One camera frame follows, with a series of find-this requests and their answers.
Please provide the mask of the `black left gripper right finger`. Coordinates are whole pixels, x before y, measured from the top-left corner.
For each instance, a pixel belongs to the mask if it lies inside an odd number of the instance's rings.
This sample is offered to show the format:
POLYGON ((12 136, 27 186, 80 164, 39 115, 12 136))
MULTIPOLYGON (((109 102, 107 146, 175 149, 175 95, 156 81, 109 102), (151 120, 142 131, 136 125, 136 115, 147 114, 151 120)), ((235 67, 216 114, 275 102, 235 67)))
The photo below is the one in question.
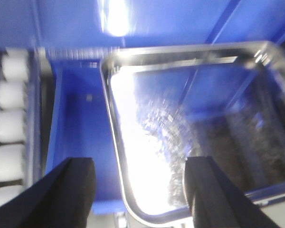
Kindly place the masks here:
POLYGON ((276 228, 253 199, 269 196, 271 187, 241 191, 211 156, 188 157, 184 194, 196 228, 276 228))

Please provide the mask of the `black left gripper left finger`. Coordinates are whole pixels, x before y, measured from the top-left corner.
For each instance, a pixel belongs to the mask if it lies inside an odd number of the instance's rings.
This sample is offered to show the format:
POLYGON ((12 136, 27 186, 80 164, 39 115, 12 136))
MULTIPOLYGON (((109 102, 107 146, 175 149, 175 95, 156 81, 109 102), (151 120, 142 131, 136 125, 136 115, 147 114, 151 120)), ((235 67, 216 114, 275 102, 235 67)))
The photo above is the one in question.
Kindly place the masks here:
POLYGON ((0 228, 85 228, 96 192, 92 158, 66 158, 0 207, 0 228))

